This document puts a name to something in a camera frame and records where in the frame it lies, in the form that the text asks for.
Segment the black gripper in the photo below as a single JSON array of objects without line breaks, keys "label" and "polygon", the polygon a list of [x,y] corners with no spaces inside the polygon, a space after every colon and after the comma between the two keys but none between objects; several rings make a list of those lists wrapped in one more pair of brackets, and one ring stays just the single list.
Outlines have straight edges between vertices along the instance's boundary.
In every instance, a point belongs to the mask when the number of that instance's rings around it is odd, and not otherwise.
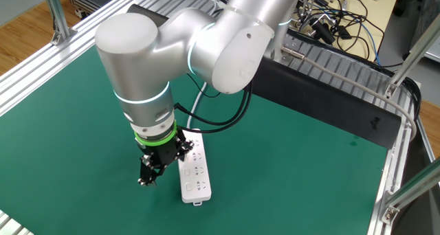
[{"label": "black gripper", "polygon": [[185,156],[194,148],[194,142],[187,139],[183,131],[156,142],[146,141],[137,133],[135,140],[142,151],[140,157],[140,177],[137,182],[141,186],[156,186],[156,179],[164,174],[166,165],[176,159],[185,160]]}]

